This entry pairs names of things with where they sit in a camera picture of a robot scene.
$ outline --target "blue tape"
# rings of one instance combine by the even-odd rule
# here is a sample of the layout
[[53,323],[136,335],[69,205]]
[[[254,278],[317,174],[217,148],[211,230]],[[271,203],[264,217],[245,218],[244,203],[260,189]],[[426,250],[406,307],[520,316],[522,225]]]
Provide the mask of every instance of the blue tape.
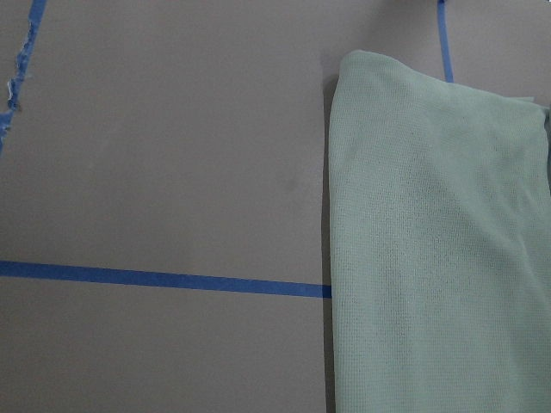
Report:
[[446,28],[446,0],[438,0],[438,31],[440,33],[440,47],[442,49],[442,61],[446,82],[454,82],[454,72],[449,56],[448,29]]
[[146,287],[189,288],[194,290],[228,291],[294,295],[298,297],[331,298],[331,286],[266,280],[211,277],[205,275],[150,273],[127,269],[70,267],[65,265],[35,264],[0,261],[0,276],[100,282]]
[[21,92],[21,86],[25,80],[27,74],[28,63],[33,54],[34,43],[36,42],[36,36],[38,35],[38,29],[40,22],[42,22],[42,16],[44,15],[44,9],[46,8],[47,0],[33,0],[31,10],[28,12],[28,34],[21,51],[15,58],[15,66],[17,73],[9,83],[9,99],[8,110],[0,113],[0,153],[2,153],[3,139],[9,130],[11,120],[14,117],[14,112],[17,110],[17,102],[19,94]]

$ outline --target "cloth fold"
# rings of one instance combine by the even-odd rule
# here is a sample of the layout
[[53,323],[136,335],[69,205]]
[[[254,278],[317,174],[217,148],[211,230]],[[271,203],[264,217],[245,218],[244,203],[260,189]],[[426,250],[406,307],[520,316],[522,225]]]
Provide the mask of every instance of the cloth fold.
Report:
[[329,131],[337,413],[551,411],[549,108],[356,50]]

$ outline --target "green cloth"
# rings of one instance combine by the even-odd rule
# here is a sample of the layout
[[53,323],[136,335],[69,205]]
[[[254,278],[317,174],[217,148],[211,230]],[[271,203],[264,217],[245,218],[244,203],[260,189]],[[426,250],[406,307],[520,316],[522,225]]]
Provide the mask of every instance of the green cloth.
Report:
[[551,412],[549,109],[341,62],[329,134],[337,413]]

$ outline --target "blue line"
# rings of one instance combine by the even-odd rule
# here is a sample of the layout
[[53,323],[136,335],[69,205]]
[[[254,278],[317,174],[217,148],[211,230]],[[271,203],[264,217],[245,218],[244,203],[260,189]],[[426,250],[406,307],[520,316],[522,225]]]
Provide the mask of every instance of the blue line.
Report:
[[127,269],[70,267],[29,262],[0,261],[0,276],[42,280],[101,282],[128,286],[190,288],[194,290],[229,291],[235,293],[294,295],[319,299],[331,298],[331,286],[319,284],[151,273]]
[[446,28],[446,0],[438,0],[438,31],[440,32],[440,47],[442,48],[442,61],[446,82],[454,82],[454,72],[449,56],[448,29]]
[[38,29],[40,22],[42,22],[42,16],[44,15],[44,9],[46,8],[47,0],[33,0],[31,10],[28,12],[28,34],[25,39],[25,43],[21,51],[15,58],[15,65],[17,67],[17,73],[9,81],[9,100],[8,110],[0,113],[0,153],[2,153],[3,139],[9,130],[11,120],[14,117],[14,112],[17,110],[17,102],[19,94],[21,92],[21,86],[25,80],[27,74],[28,63],[33,54],[34,43],[36,42],[36,36],[38,35]]

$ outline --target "light green towel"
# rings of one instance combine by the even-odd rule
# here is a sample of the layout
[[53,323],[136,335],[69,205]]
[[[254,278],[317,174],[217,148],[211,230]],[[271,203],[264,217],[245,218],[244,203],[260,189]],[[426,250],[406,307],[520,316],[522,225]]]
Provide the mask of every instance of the light green towel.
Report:
[[548,118],[387,56],[343,59],[329,143],[337,413],[551,412]]

